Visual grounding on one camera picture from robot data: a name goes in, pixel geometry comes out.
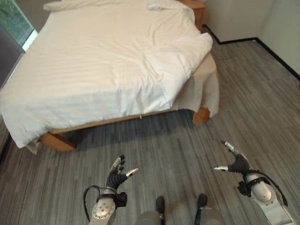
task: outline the black baseboard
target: black baseboard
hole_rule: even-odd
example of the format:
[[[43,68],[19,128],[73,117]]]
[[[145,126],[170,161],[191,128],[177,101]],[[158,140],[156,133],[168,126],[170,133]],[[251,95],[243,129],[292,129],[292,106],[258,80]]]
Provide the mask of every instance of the black baseboard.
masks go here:
[[[273,52],[264,42],[262,42],[258,37],[255,39],[268,53],[270,53],[281,65],[283,65],[298,81],[300,81],[300,75],[297,74],[286,62],[284,62],[275,52]]]
[[[220,41],[219,38],[212,32],[212,30],[204,24],[203,27],[207,28],[211,35],[216,39],[219,45],[225,45],[230,43],[242,42],[242,41],[253,41],[258,42],[268,53],[270,53],[282,66],[284,66],[298,81],[300,81],[300,75],[293,70],[286,62],[284,62],[275,52],[273,52],[264,42],[262,42],[258,37],[250,37],[244,39],[236,39],[230,41]]]
[[[206,24],[204,24],[203,27],[206,27],[209,30],[209,32],[216,39],[216,41],[219,45],[225,45],[225,44],[242,42],[242,41],[253,41],[256,39],[256,37],[249,37],[249,38],[236,39],[236,40],[230,40],[230,41],[220,41],[219,38],[214,34],[214,32],[212,32],[212,30]]]

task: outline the bed frame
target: bed frame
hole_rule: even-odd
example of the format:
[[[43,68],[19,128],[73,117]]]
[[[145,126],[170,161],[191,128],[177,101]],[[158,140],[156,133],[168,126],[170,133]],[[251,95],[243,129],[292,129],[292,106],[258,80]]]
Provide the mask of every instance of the bed frame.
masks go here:
[[[48,133],[45,133],[39,138],[39,142],[41,142],[44,145],[47,145],[51,148],[54,148],[55,150],[61,152],[61,151],[70,151],[74,150],[76,148],[76,145],[69,140],[65,139],[59,133],[64,133],[72,130],[79,130],[83,128],[90,128],[90,127],[95,127],[99,125],[104,125],[104,124],[109,124],[109,123],[115,123],[118,121],[123,121],[123,120],[131,120],[139,117],[145,117],[145,116],[151,116],[151,115],[156,115],[160,113],[166,113],[170,112],[172,110],[164,110],[164,111],[159,111],[159,112],[150,112],[142,115],[133,115],[133,116],[125,116],[121,118],[115,118],[115,119],[110,119],[110,120],[102,120],[98,122],[92,122],[92,123],[86,123],[80,126],[76,127],[70,127],[70,128],[63,128],[63,129],[52,129]],[[193,123],[194,124],[199,124],[199,123],[204,123],[207,121],[207,119],[210,116],[210,111],[208,108],[200,107],[198,112],[194,113],[193,116]]]

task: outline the window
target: window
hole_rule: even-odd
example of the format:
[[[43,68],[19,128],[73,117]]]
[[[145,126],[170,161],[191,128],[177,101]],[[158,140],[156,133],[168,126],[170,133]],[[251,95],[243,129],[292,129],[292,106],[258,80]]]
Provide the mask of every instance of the window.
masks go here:
[[[20,46],[24,46],[29,37],[31,44],[33,41],[32,36],[36,37],[37,35],[37,32],[14,0],[0,0],[0,25]]]

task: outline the wooden nightstand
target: wooden nightstand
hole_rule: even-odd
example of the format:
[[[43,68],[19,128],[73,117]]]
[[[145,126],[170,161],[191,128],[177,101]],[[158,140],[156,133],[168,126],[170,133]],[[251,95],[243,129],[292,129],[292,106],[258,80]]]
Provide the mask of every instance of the wooden nightstand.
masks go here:
[[[179,0],[181,3],[193,9],[195,14],[195,25],[198,30],[202,29],[202,22],[204,18],[205,5],[201,0]]]

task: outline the white duvet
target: white duvet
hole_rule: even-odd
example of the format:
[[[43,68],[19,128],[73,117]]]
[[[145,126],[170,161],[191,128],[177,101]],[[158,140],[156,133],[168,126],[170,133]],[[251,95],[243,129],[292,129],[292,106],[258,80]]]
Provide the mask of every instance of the white duvet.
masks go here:
[[[23,147],[52,128],[170,108],[212,40],[173,1],[73,0],[45,5],[46,25],[0,92]]]

